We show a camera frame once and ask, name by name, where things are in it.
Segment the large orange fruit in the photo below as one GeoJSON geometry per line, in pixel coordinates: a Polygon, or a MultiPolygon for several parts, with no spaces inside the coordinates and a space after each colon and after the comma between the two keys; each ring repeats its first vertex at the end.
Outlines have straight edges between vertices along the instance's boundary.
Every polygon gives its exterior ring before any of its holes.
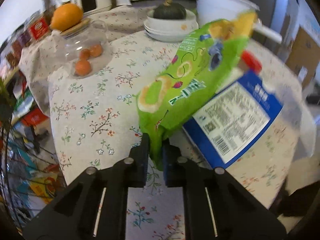
{"type": "Polygon", "coordinates": [[[76,4],[63,4],[54,11],[50,28],[52,30],[65,31],[80,23],[83,15],[83,10],[76,4]]]}

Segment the red snack wrapper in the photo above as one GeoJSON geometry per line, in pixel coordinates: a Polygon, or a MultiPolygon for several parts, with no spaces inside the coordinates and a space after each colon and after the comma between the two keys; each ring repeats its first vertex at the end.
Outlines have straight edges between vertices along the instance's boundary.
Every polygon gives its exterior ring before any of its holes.
{"type": "Polygon", "coordinates": [[[245,50],[241,54],[241,61],[255,74],[262,71],[262,63],[249,51],[245,50]]]}

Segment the small orange in jar front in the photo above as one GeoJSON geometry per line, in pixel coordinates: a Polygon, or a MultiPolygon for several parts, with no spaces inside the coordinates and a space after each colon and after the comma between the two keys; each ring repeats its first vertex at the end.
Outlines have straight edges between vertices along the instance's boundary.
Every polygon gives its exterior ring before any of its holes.
{"type": "Polygon", "coordinates": [[[87,60],[79,60],[75,64],[75,74],[78,76],[86,76],[92,71],[91,64],[87,60]]]}

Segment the green snack bag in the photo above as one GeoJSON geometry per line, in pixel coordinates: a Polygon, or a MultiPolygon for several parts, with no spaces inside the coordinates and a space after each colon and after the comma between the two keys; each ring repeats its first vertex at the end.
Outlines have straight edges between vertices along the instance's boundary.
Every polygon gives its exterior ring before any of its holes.
{"type": "Polygon", "coordinates": [[[192,31],[166,70],[137,95],[139,126],[149,135],[149,157],[163,171],[162,142],[209,101],[246,48],[257,13],[245,11],[192,31]]]}

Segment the dark green pumpkin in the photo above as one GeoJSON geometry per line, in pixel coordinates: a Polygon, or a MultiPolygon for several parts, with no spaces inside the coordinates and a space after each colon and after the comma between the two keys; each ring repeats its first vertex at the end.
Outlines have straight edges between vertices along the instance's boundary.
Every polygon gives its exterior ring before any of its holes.
{"type": "Polygon", "coordinates": [[[153,12],[153,18],[161,20],[184,20],[186,15],[185,7],[173,0],[165,0],[153,12]]]}

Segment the dark spice jar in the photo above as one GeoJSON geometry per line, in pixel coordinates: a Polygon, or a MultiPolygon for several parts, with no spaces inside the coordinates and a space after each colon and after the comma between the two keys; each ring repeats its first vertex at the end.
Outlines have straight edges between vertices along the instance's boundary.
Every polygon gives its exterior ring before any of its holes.
{"type": "Polygon", "coordinates": [[[18,66],[22,55],[22,49],[31,44],[31,37],[26,30],[19,30],[9,39],[5,59],[11,68],[18,66]]]}

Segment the clear plastic bottle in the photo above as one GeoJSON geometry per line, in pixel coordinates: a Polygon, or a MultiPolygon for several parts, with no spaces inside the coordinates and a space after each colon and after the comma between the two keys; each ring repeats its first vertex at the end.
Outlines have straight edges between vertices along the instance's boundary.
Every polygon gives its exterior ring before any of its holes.
{"type": "Polygon", "coordinates": [[[279,84],[276,86],[276,95],[283,104],[281,117],[297,132],[293,161],[312,157],[316,148],[317,127],[305,103],[302,88],[279,84]]]}

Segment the floral tablecloth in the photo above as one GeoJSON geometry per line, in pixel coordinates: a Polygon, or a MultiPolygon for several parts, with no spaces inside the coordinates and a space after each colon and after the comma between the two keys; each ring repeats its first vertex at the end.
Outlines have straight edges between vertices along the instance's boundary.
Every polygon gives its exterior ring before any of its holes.
{"type": "MultiPolygon", "coordinates": [[[[214,239],[208,204],[218,192],[204,191],[195,201],[194,223],[184,215],[183,190],[166,187],[163,173],[148,161],[144,187],[122,187],[112,181],[112,167],[139,146],[136,94],[164,70],[176,44],[157,42],[142,31],[111,43],[112,60],[90,77],[75,80],[65,67],[51,71],[40,61],[52,52],[49,39],[44,52],[34,49],[24,71],[36,98],[49,100],[50,121],[60,168],[67,188],[23,230],[25,239],[214,239]]],[[[275,88],[300,86],[294,74],[273,53],[251,41],[248,50],[263,64],[261,77],[275,88]]],[[[263,204],[249,218],[232,210],[227,232],[233,239],[284,239],[286,230],[269,212],[291,164],[297,132],[280,116],[248,153],[229,169],[240,182],[240,206],[245,197],[263,204]]]]}

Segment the small orange in jar right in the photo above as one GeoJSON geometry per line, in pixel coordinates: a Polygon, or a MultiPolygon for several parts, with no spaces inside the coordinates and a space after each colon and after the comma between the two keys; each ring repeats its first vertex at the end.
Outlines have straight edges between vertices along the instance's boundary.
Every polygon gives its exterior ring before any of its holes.
{"type": "Polygon", "coordinates": [[[99,57],[103,53],[103,48],[100,44],[95,44],[89,47],[91,57],[99,57]]]}

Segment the blue white carton box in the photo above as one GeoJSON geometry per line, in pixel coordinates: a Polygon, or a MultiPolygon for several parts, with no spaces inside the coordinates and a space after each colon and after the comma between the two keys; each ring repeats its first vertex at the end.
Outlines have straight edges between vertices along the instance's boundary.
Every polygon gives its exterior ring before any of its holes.
{"type": "Polygon", "coordinates": [[[183,129],[211,168],[227,168],[260,139],[282,108],[272,90],[249,71],[218,92],[183,129]]]}

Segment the red label spice jar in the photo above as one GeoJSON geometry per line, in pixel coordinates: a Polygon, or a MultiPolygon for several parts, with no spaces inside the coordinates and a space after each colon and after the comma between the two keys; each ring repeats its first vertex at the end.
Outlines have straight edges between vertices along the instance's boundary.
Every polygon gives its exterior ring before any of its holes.
{"type": "Polygon", "coordinates": [[[50,33],[49,25],[44,14],[40,11],[33,13],[26,21],[27,30],[34,41],[39,41],[50,33]]]}

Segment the small orange in jar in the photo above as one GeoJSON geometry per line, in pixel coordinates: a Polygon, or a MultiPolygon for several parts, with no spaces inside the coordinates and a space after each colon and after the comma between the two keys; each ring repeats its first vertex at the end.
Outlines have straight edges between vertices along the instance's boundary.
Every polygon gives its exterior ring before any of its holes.
{"type": "Polygon", "coordinates": [[[79,53],[80,60],[88,60],[91,57],[91,52],[89,49],[83,49],[79,53]]]}
{"type": "Polygon", "coordinates": [[[75,74],[78,76],[86,76],[92,71],[91,64],[87,60],[79,60],[75,64],[75,74]]]}
{"type": "Polygon", "coordinates": [[[99,57],[103,53],[103,48],[100,44],[95,44],[89,47],[91,57],[99,57]]]}

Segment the glass jar with cork lid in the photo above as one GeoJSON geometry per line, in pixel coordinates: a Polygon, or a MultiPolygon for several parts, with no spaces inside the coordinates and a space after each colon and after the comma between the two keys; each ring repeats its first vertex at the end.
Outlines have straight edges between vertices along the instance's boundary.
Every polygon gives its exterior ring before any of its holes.
{"type": "Polygon", "coordinates": [[[112,60],[104,21],[84,18],[58,35],[62,38],[63,47],[56,54],[62,57],[72,78],[91,76],[112,60]]]}

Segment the upper cardboard box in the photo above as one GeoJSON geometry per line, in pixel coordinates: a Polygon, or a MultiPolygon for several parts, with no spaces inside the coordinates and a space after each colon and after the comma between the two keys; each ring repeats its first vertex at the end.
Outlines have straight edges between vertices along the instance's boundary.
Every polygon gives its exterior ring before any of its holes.
{"type": "Polygon", "coordinates": [[[298,29],[285,64],[295,73],[302,88],[305,88],[316,74],[319,45],[302,27],[298,29]]]}

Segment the small orange in jar middle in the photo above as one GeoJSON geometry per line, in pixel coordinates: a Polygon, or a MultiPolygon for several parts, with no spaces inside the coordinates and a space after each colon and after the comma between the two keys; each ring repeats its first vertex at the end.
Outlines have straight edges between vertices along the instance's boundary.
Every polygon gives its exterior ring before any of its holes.
{"type": "Polygon", "coordinates": [[[79,53],[80,60],[88,60],[91,57],[91,52],[89,49],[83,49],[79,53]]]}

